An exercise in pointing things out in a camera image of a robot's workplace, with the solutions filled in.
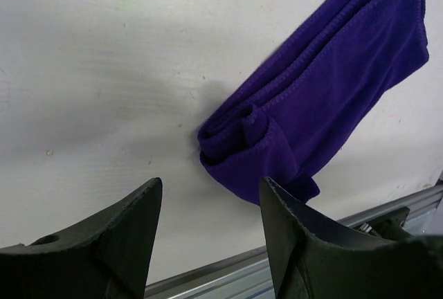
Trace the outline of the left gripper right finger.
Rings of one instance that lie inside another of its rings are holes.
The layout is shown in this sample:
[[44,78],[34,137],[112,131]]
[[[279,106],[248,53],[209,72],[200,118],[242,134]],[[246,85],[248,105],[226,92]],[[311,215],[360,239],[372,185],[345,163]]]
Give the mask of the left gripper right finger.
[[277,298],[441,298],[442,237],[391,241],[361,233],[272,179],[260,207]]

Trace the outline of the dark purple towel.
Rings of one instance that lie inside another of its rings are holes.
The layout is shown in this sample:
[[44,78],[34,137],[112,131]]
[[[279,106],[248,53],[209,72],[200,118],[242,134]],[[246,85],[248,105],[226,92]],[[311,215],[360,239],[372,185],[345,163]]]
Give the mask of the dark purple towel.
[[201,126],[200,161],[259,204],[269,177],[302,202],[381,96],[429,59],[426,0],[326,0]]

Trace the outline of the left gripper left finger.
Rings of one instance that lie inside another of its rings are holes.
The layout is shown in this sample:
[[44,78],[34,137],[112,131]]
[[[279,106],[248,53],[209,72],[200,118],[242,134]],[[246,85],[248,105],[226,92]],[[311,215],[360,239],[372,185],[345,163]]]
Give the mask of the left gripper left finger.
[[162,203],[153,178],[32,244],[1,249],[2,298],[143,298]]

